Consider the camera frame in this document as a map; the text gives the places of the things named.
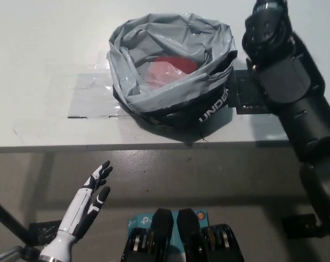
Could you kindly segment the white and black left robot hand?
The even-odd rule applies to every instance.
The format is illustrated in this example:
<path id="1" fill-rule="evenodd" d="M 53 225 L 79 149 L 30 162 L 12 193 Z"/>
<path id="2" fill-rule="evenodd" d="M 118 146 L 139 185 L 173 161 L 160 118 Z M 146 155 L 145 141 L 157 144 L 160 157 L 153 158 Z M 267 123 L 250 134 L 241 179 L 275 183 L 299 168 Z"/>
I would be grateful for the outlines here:
<path id="1" fill-rule="evenodd" d="M 75 241 L 83 238 L 109 195 L 106 179 L 112 169 L 109 160 L 104 162 L 78 189 L 59 225 L 57 236 L 71 236 Z"/>

